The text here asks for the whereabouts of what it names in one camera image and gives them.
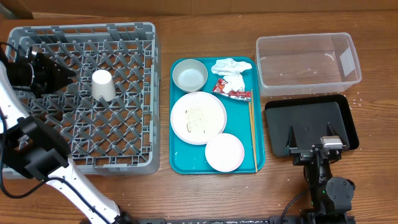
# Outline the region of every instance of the white napkin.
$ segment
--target white napkin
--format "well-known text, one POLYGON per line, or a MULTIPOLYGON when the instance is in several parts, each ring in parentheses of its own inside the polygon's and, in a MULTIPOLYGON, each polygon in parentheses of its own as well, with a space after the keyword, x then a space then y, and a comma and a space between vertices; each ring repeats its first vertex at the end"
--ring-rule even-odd
POLYGON ((241 72, 252 69, 250 63, 236 62, 232 58, 220 59, 212 66, 211 72, 224 76, 223 79, 228 82, 225 85, 224 93, 233 91, 244 91, 244 81, 241 72))

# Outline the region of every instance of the wall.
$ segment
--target wall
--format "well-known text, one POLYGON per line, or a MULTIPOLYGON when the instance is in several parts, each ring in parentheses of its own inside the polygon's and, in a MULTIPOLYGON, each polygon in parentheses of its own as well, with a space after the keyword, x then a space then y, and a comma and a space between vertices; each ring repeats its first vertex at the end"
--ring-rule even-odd
POLYGON ((23 16, 203 15, 263 12, 397 10, 398 0, 0 0, 23 16))

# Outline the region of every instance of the small white plate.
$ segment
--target small white plate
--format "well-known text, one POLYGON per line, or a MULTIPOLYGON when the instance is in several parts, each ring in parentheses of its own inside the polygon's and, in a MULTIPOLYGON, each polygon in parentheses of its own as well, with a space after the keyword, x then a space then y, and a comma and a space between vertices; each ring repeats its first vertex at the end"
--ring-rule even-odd
POLYGON ((222 102, 210 93, 188 93, 174 104, 170 123, 181 140, 202 145, 224 131, 226 110, 222 102))
POLYGON ((209 165, 220 172, 236 170, 243 162, 242 142, 232 134, 219 134, 211 139, 205 149, 209 165))

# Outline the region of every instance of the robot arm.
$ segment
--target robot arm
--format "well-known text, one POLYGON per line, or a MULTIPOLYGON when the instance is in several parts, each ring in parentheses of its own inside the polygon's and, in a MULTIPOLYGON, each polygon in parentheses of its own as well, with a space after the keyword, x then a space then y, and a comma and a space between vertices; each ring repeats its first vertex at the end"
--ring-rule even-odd
MULTIPOLYGON (((2 161, 24 177, 35 177, 57 189, 76 205, 92 223, 132 223, 114 201, 105 197, 78 170, 70 155, 69 145, 61 135, 41 120, 29 115, 16 96, 10 83, 11 79, 8 77, 12 74, 21 79, 25 75, 31 88, 32 84, 38 84, 36 90, 40 90, 38 93, 41 94, 49 89, 45 86, 48 80, 40 84, 41 81, 36 82, 36 78, 40 77, 40 73, 46 73, 46 71, 35 70, 35 64, 27 63, 27 68, 30 69, 26 70, 30 71, 28 74, 26 72, 20 74, 15 70, 11 72, 10 70, 16 67, 12 63, 4 60, 0 62, 0 109, 7 127, 4 130, 3 120, 1 120, 0 133, 5 134, 7 139, 5 147, 1 149, 2 161), (28 150, 16 152, 14 148, 19 145, 19 140, 26 136, 33 140, 31 147, 28 150)), ((49 64, 53 65, 53 68, 58 66, 51 61, 47 62, 46 69, 49 64)), ((63 80, 57 83, 57 88, 69 84, 68 77, 70 76, 70 73, 64 75, 63 80)))

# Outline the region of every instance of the wooden surface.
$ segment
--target wooden surface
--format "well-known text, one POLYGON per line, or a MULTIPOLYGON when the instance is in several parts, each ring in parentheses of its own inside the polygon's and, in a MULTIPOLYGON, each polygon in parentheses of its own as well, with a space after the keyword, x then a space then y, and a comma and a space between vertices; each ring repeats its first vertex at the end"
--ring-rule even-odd
MULTIPOLYGON (((89 177, 106 196, 138 218, 260 218, 282 213, 306 183, 302 167, 272 155, 267 131, 267 160, 257 174, 180 175, 171 169, 170 67, 182 57, 243 55, 254 59, 256 39, 262 36, 348 32, 358 52, 363 79, 344 94, 353 108, 361 144, 331 165, 332 173, 355 182, 349 214, 355 215, 358 223, 398 223, 398 12, 4 21, 0 40, 5 41, 16 26, 134 21, 153 22, 162 43, 160 169, 153 175, 89 177)), ((274 99, 262 98, 262 107, 274 99)), ((6 181, 15 194, 35 184, 35 180, 6 181)), ((305 197, 289 214, 309 206, 309 197, 305 197)), ((77 208, 48 186, 25 199, 12 200, 0 194, 0 223, 64 224, 78 223, 82 218, 77 208)))

